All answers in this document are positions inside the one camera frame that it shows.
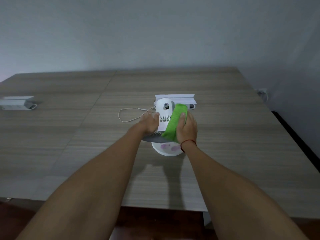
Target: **table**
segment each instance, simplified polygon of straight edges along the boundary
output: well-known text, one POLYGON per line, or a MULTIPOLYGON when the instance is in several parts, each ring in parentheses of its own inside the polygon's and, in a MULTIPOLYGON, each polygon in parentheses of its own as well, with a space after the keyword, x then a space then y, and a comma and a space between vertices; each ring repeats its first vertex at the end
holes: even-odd
MULTIPOLYGON (((0 93, 38 104, 0 111, 0 197, 46 200, 136 123, 120 122, 120 109, 148 109, 155 94, 194 93, 200 149, 291 217, 320 218, 320 174, 236 68, 17 74, 0 93)), ((122 119, 140 115, 127 110, 122 119)), ((207 211, 188 158, 162 156, 144 141, 122 204, 207 211)))

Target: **cleaning cloth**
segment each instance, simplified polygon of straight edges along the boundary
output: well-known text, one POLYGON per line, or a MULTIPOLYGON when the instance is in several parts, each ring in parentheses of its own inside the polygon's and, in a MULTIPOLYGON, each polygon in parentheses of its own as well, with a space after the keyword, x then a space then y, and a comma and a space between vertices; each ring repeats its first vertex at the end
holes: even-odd
POLYGON ((179 122, 179 118, 181 113, 185 113, 186 120, 187 120, 187 112, 188 112, 188 107, 186 105, 175 104, 168 126, 165 132, 162 134, 164 138, 178 143, 176 129, 179 122))

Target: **person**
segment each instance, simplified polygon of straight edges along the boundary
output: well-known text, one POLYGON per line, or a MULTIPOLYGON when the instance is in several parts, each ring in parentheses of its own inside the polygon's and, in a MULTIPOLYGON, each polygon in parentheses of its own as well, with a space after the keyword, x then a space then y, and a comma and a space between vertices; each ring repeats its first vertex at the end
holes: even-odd
MULTIPOLYGON (((188 156, 219 239, 307 239, 258 186, 210 158, 191 141, 197 122, 181 114, 177 139, 188 156)), ((159 126, 150 111, 108 149, 68 178, 17 239, 108 239, 114 229, 138 147, 159 126)))

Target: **wall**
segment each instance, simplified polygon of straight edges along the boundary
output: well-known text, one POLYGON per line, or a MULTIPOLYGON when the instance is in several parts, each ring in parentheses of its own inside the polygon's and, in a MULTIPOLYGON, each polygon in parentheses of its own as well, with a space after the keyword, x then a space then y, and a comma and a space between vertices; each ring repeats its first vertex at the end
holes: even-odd
POLYGON ((237 66, 320 156, 319 10, 320 0, 0 0, 0 81, 237 66))

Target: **bracelet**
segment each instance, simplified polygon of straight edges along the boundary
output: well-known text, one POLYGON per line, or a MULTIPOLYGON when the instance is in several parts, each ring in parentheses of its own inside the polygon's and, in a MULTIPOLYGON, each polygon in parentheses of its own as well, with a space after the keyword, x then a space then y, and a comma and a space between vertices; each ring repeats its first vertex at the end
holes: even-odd
POLYGON ((185 143, 186 141, 192 141, 195 145, 197 145, 197 143, 196 143, 194 140, 191 140, 191 139, 183 141, 183 142, 180 144, 180 149, 181 149, 184 153, 186 153, 186 152, 182 149, 182 144, 185 143))

